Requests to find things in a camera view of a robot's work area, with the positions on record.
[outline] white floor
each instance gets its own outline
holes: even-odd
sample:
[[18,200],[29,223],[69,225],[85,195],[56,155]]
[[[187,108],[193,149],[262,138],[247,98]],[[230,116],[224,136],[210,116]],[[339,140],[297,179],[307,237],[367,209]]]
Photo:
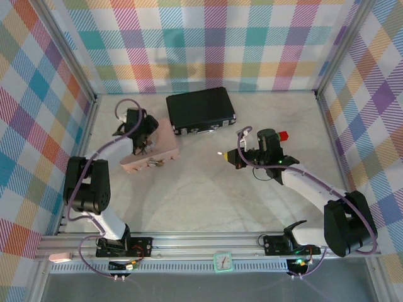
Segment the white floor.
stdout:
[[[89,151],[106,143],[119,126],[116,103],[132,97],[156,118],[168,117],[165,94],[103,96]],[[319,210],[295,191],[275,181],[258,181],[252,169],[235,170],[218,151],[236,148],[236,131],[251,125],[287,131],[281,143],[311,172],[343,187],[315,97],[310,92],[230,93],[237,123],[213,133],[178,137],[180,159],[163,167],[111,175],[110,206],[131,231],[280,231],[299,220],[319,220]],[[122,113],[130,103],[120,108]],[[256,174],[265,178],[264,171]],[[85,221],[67,232],[93,232]]]

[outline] small clock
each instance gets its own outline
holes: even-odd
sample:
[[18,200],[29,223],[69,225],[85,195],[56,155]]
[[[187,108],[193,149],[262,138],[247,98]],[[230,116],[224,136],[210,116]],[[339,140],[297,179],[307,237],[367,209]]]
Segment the small clock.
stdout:
[[214,270],[215,272],[230,272],[232,271],[231,253],[214,254]]

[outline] plaid wall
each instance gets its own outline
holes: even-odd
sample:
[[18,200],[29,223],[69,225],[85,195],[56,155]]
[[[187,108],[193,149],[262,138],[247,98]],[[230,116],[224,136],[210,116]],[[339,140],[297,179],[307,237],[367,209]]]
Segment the plaid wall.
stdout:
[[323,101],[352,189],[367,197],[403,297],[403,1],[378,0]]
[[89,102],[28,0],[0,1],[0,301],[21,301]]
[[63,0],[56,10],[52,1],[48,5],[94,88],[107,93],[223,85],[231,91],[312,90],[359,3]]

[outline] purple cable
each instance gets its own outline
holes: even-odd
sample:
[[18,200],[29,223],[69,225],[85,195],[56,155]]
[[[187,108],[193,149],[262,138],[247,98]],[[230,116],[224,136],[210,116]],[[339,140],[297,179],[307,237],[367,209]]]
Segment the purple cable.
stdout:
[[[121,103],[123,103],[123,102],[125,102],[125,101],[130,101],[130,102],[135,103],[136,106],[137,106],[137,109],[138,109],[139,111],[141,111],[141,109],[142,109],[142,108],[140,107],[140,104],[139,104],[138,102],[136,102],[134,99],[123,99],[123,100],[119,101],[119,103],[117,103],[117,104],[116,104],[116,107],[115,107],[115,116],[116,116],[116,118],[118,118],[118,119],[119,119],[119,117],[118,117],[118,107],[119,107],[119,105],[120,105]],[[142,118],[143,118],[143,115],[139,115],[139,120],[137,121],[136,125],[135,125],[129,132],[125,133],[124,135],[118,137],[118,138],[115,139],[115,140],[112,140],[112,141],[106,143],[106,144],[103,145],[101,148],[99,148],[99,149],[94,153],[93,156],[90,157],[90,159],[87,161],[86,165],[84,166],[84,169],[82,170],[82,173],[81,173],[80,178],[79,178],[79,180],[78,180],[78,182],[77,182],[77,184],[76,184],[76,187],[74,188],[73,193],[71,194],[71,197],[70,197],[70,199],[69,199],[69,202],[67,203],[67,215],[66,215],[66,216],[67,216],[67,221],[77,221],[77,220],[80,220],[80,219],[85,219],[85,218],[87,218],[87,219],[90,219],[90,220],[95,224],[95,227],[99,230],[99,235],[90,235],[90,236],[87,236],[87,237],[83,238],[83,239],[80,241],[80,244],[79,244],[79,246],[78,246],[78,256],[80,257],[80,259],[82,260],[82,262],[83,262],[90,270],[92,270],[93,272],[95,272],[95,273],[97,273],[97,274],[99,274],[99,275],[102,275],[102,276],[104,276],[104,277],[110,278],[110,279],[114,279],[114,277],[112,277],[111,275],[105,274],[104,272],[100,272],[100,271],[96,270],[95,268],[93,268],[92,266],[90,266],[89,263],[84,259],[84,257],[82,256],[82,253],[81,253],[81,246],[82,246],[82,244],[83,244],[85,241],[87,241],[88,239],[100,239],[100,238],[103,238],[103,237],[105,236],[105,229],[99,224],[98,221],[96,221],[96,220],[94,219],[94,217],[89,216],[89,215],[82,215],[82,216],[79,216],[79,217],[71,218],[71,217],[70,217],[70,210],[71,210],[73,201],[74,201],[74,199],[76,198],[77,192],[78,192],[78,190],[79,190],[79,188],[80,188],[80,185],[82,184],[82,181],[84,180],[85,175],[87,174],[87,171],[88,171],[88,169],[89,169],[89,166],[91,165],[91,162],[92,162],[102,151],[104,151],[106,148],[108,148],[109,146],[113,145],[113,144],[116,143],[116,142],[119,142],[120,140],[123,140],[125,137],[128,137],[130,134],[132,134],[132,133],[140,126],[140,123],[141,123],[141,121],[142,121]]]
[[294,171],[294,172],[298,172],[298,173],[308,177],[310,180],[316,182],[318,185],[323,187],[326,191],[329,191],[331,194],[334,194],[336,197],[338,197],[341,200],[343,200],[357,214],[357,216],[361,219],[361,221],[363,222],[365,228],[368,230],[368,233],[370,234],[371,239],[372,239],[372,249],[369,252],[362,252],[360,250],[356,250],[356,252],[359,253],[359,254],[362,254],[362,255],[372,255],[372,254],[374,254],[377,251],[377,247],[378,247],[377,238],[376,238],[376,236],[375,236],[370,224],[367,222],[365,217],[360,213],[360,211],[358,211],[357,207],[351,203],[350,200],[348,200],[347,198],[345,198],[343,195],[339,194],[338,192],[333,191],[333,189],[331,187],[329,187],[327,184],[325,184],[324,182],[322,182],[321,180],[319,180],[318,178],[316,178],[312,174],[309,174],[309,173],[307,173],[307,172],[305,172],[303,170],[300,170],[300,169],[295,168],[295,167],[289,167],[289,166],[286,166],[286,165],[255,165],[255,164],[253,164],[252,162],[248,161],[245,158],[245,156],[242,154],[242,150],[241,150],[242,134],[244,133],[244,131],[250,132],[252,129],[253,128],[251,126],[246,126],[238,134],[237,148],[238,148],[238,153],[239,153],[239,156],[241,157],[241,159],[247,165],[250,165],[251,167],[254,167],[256,169],[288,169],[288,170],[291,170],[291,171]]

